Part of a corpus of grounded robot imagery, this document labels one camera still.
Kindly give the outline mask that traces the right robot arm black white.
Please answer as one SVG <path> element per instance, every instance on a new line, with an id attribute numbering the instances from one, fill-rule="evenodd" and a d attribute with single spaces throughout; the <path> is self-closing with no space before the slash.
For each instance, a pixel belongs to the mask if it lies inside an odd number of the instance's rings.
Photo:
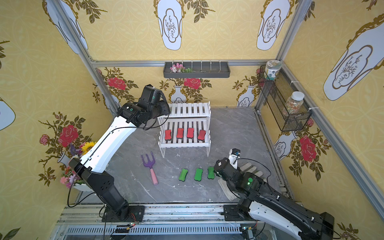
<path id="1" fill-rule="evenodd" d="M 224 208 L 226 221 L 262 221 L 296 240 L 333 239 L 335 218 L 329 213 L 300 206 L 262 178 L 235 169 L 227 158 L 216 161 L 214 172 L 240 198 L 237 205 Z"/>

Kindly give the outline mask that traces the red whiteboard eraser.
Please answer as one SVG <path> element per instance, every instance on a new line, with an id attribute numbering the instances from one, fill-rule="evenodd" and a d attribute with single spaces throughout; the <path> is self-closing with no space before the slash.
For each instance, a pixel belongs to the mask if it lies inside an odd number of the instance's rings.
<path id="1" fill-rule="evenodd" d="M 183 139 L 184 137 L 184 129 L 182 128 L 178 128 L 177 129 L 177 135 L 176 135 L 177 139 Z"/>
<path id="2" fill-rule="evenodd" d="M 195 132 L 194 128 L 188 128 L 187 129 L 187 138 L 188 139 L 193 139 L 194 138 L 194 132 Z"/>
<path id="3" fill-rule="evenodd" d="M 165 130 L 165 141 L 171 141 L 171 140 L 172 140 L 172 131 Z"/>
<path id="4" fill-rule="evenodd" d="M 199 141 L 205 141 L 206 131 L 200 130 L 197 139 Z"/>

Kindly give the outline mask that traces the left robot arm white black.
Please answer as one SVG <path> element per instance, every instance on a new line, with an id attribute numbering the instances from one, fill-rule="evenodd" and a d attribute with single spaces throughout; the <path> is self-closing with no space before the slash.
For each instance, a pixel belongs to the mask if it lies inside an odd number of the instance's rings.
<path id="1" fill-rule="evenodd" d="M 146 85 L 135 103 L 127 102 L 119 108 L 112 124 L 99 141 L 81 158 L 72 158 L 70 168 L 106 204 L 120 221 L 133 216 L 129 203 L 119 193 L 114 177 L 106 172 L 111 158 L 124 141 L 137 129 L 146 129 L 151 119 L 168 115 L 170 107 L 164 93 Z"/>

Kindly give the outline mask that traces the green whiteboard eraser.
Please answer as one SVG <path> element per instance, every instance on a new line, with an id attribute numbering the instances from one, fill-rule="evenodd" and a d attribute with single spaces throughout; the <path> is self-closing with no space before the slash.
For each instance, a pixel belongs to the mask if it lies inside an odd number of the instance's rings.
<path id="1" fill-rule="evenodd" d="M 187 169 L 182 169 L 180 176 L 179 176 L 179 181 L 184 182 L 186 180 L 186 176 L 187 176 L 188 172 L 189 171 Z"/>
<path id="2" fill-rule="evenodd" d="M 214 180 L 215 179 L 215 171 L 214 171 L 214 167 L 208 167 L 208 175 L 207 175 L 207 178 L 209 180 Z"/>
<path id="3" fill-rule="evenodd" d="M 203 169 L 197 168 L 194 176 L 194 180 L 200 182 L 203 176 Z"/>

